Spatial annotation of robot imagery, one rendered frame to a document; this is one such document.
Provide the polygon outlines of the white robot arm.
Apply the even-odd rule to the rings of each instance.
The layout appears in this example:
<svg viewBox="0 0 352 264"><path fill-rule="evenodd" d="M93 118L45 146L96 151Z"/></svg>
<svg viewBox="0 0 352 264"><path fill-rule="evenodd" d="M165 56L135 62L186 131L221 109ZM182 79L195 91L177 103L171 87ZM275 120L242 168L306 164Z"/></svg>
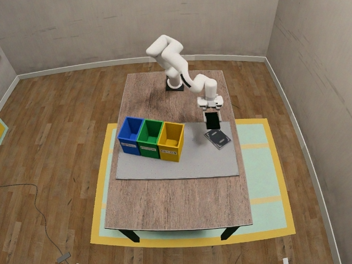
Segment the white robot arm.
<svg viewBox="0 0 352 264"><path fill-rule="evenodd" d="M180 56L183 50L181 43L166 35L160 36L147 50L148 56L153 57L158 64L165 69L165 74L169 77L169 87L177 89L182 83L193 93L198 94L205 87L204 98L209 107L215 107L218 103L214 100L218 94L217 82L202 74L198 74L192 81L188 74L188 63Z"/></svg>

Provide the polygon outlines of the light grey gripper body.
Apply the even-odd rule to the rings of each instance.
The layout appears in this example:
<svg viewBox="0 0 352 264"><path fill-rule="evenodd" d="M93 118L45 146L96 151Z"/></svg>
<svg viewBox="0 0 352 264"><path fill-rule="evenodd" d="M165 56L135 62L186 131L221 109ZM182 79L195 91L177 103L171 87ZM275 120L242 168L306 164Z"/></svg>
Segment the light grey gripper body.
<svg viewBox="0 0 352 264"><path fill-rule="evenodd" d="M204 96L199 96L199 97L197 97L197 102L198 102L198 105L197 105L197 106L198 106L199 108L203 108L203 107L205 107L205 106L208 106L207 101L208 101L208 100L206 100L206 99L204 98ZM218 102L218 104L216 104L217 107L223 107L223 98L222 98L222 96L217 96L214 101L215 101L215 102Z"/></svg>

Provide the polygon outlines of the green bin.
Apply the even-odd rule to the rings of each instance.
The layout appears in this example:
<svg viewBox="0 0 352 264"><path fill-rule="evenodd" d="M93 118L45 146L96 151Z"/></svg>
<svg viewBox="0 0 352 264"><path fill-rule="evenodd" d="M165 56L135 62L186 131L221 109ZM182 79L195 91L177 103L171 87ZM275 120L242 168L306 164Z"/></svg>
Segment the green bin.
<svg viewBox="0 0 352 264"><path fill-rule="evenodd" d="M137 137L141 155L149 158L160 158L158 139L164 122L158 120L144 119L141 130Z"/></svg>

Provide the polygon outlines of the blue open-top bin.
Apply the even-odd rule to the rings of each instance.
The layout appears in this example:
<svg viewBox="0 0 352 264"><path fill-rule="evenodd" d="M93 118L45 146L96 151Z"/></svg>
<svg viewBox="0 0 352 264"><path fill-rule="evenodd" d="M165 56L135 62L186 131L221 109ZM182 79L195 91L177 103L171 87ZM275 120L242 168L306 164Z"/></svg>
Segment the blue open-top bin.
<svg viewBox="0 0 352 264"><path fill-rule="evenodd" d="M141 155L138 142L136 142L144 119L126 117L117 136L124 153Z"/></svg>

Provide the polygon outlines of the yellow recycle bin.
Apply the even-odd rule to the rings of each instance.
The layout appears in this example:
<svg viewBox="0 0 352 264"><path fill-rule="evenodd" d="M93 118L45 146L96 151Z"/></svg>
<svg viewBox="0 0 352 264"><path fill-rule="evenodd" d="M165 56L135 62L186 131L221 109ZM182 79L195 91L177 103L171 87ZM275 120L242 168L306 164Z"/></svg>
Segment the yellow recycle bin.
<svg viewBox="0 0 352 264"><path fill-rule="evenodd" d="M184 143L184 124L164 122L158 140L161 160L179 162Z"/></svg>

